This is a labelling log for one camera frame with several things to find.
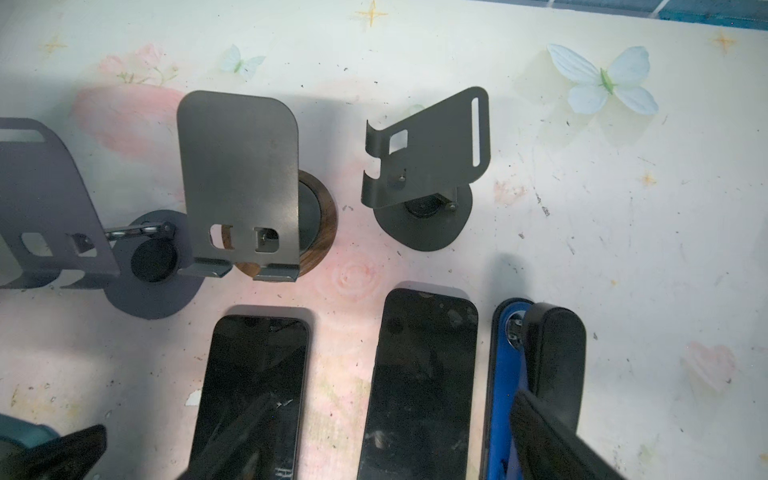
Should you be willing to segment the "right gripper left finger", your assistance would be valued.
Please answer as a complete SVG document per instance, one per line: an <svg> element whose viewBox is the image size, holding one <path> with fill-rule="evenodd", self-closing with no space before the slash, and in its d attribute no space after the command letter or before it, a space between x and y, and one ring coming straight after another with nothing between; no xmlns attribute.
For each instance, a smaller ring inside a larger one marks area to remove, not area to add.
<svg viewBox="0 0 768 480"><path fill-rule="evenodd" d="M274 394L259 396L189 464L179 479L213 479L237 458L238 450L248 443L262 418L277 408L278 400Z"/></svg>

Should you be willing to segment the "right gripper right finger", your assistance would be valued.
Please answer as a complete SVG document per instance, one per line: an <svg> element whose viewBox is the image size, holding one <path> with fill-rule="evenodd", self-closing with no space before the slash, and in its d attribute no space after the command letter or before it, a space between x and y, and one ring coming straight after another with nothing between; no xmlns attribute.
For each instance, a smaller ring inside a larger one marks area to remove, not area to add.
<svg viewBox="0 0 768 480"><path fill-rule="evenodd" d="M522 479L623 479L527 390L518 390L510 427Z"/></svg>

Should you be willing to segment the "wooden base phone stand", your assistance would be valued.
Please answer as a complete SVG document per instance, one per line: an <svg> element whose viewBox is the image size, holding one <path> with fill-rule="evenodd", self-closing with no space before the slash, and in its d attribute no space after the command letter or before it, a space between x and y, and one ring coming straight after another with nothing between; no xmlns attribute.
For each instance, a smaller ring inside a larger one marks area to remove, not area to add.
<svg viewBox="0 0 768 480"><path fill-rule="evenodd" d="M237 268L294 282L328 255L338 213L328 188L299 167L290 108L267 97L193 91L176 114L191 263L189 276Z"/></svg>

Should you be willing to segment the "grey round phone stand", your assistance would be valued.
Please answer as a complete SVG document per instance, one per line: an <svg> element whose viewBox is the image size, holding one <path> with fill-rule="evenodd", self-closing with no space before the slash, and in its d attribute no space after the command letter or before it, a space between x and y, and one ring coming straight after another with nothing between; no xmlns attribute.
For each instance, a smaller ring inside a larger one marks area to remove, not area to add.
<svg viewBox="0 0 768 480"><path fill-rule="evenodd" d="M21 268L6 288L42 288L76 270L83 276L72 288L101 290L137 318L166 318L191 303L203 281L181 272L193 261L185 214L155 210L106 229L54 131L4 118L1 132L1 237Z"/></svg>

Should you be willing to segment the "blue black stapler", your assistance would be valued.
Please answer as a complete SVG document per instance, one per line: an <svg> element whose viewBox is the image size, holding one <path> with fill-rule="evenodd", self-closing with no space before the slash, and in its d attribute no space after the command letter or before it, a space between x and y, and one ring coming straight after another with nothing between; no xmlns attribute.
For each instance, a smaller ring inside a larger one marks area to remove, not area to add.
<svg viewBox="0 0 768 480"><path fill-rule="evenodd" d="M481 479L515 479L522 473L509 422L514 396L527 390L576 431L581 411L586 329L573 311L550 303L511 298L496 308L481 444Z"/></svg>

